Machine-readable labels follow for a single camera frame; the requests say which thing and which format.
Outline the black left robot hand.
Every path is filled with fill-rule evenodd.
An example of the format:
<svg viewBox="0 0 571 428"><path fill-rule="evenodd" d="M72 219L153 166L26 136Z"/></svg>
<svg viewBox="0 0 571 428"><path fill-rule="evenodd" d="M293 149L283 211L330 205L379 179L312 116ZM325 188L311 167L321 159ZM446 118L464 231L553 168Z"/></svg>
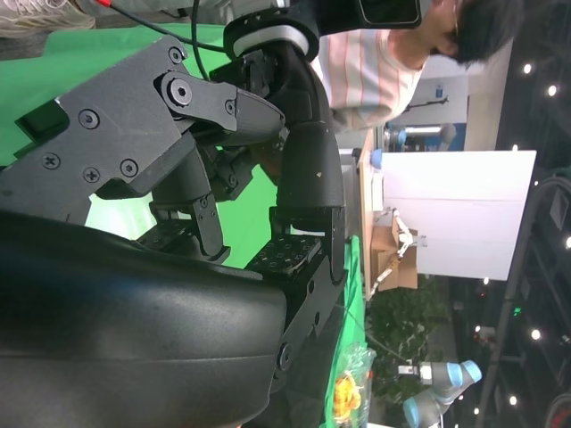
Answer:
<svg viewBox="0 0 571 428"><path fill-rule="evenodd" d="M210 77L258 95L284 114L283 143L272 137L249 147L277 185L279 206L343 204L341 162L326 91L301 51L287 42L270 43L213 70Z"/></svg>

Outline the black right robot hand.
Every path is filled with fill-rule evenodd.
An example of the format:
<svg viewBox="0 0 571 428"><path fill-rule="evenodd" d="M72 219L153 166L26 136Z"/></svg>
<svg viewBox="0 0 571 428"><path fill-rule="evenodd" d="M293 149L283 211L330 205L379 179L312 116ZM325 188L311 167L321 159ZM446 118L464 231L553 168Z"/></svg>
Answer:
<svg viewBox="0 0 571 428"><path fill-rule="evenodd" d="M286 139L284 114L192 77L173 37L23 115L1 171L1 424L236 427L341 294L344 208L269 211L226 267L210 150Z"/></svg>

